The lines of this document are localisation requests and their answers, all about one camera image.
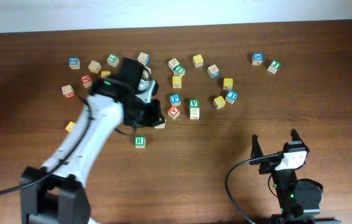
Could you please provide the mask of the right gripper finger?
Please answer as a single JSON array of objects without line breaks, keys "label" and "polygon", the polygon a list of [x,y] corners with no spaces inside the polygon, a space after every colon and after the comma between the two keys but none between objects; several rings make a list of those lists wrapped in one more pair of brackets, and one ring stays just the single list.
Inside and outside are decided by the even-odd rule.
[{"label": "right gripper finger", "polygon": [[302,144],[302,140],[296,129],[291,130],[290,136],[292,137],[290,144]]},{"label": "right gripper finger", "polygon": [[251,155],[250,155],[250,165],[258,165],[261,162],[258,160],[258,158],[261,158],[263,156],[259,141],[258,141],[258,136],[253,134],[252,136],[252,149],[251,149]]}]

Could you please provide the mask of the green R block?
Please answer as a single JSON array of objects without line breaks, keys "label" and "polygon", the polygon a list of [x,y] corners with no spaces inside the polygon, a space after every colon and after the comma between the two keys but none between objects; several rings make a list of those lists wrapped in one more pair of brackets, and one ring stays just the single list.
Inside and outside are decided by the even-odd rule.
[{"label": "green R block", "polygon": [[136,136],[134,138],[135,148],[145,148],[146,147],[146,138],[144,136]]}]

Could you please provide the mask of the yellow S block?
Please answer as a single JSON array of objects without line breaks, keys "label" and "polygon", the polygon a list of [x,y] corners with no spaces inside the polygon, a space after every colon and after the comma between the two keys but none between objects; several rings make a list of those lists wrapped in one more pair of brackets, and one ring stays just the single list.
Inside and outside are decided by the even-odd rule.
[{"label": "yellow S block", "polygon": [[161,122],[160,124],[154,126],[155,129],[164,129],[166,125],[166,120],[163,120],[163,122]]}]

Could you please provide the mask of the yellow block near arm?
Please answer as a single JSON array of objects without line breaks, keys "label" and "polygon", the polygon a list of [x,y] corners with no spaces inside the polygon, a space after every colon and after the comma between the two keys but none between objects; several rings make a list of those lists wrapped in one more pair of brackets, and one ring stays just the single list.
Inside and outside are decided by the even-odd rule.
[{"label": "yellow block near arm", "polygon": [[73,128],[75,127],[76,123],[73,121],[70,121],[66,126],[65,130],[68,131],[69,133],[72,132]]}]

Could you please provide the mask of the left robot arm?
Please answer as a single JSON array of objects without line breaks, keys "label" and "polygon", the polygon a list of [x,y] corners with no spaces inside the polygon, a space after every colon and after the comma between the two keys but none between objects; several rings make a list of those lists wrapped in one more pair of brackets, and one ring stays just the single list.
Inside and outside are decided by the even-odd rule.
[{"label": "left robot arm", "polygon": [[166,119],[159,88],[144,78],[148,68],[125,58],[115,75],[99,78],[87,97],[75,127],[39,169],[27,167],[21,176],[22,223],[94,223],[85,186],[110,134],[120,124],[132,128],[164,128]]}]

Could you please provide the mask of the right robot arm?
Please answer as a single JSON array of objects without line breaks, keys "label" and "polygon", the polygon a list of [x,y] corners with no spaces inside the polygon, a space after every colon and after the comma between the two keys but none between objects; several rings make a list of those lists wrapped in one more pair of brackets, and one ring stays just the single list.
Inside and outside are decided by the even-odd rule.
[{"label": "right robot arm", "polygon": [[271,216],[271,223],[341,223],[334,218],[316,219],[320,213],[323,185],[312,179],[298,179],[296,170],[305,165],[310,149],[296,129],[290,132],[292,140],[283,149],[265,156],[258,136],[252,136],[251,165],[259,166],[259,174],[269,174],[274,183],[280,214]]}]

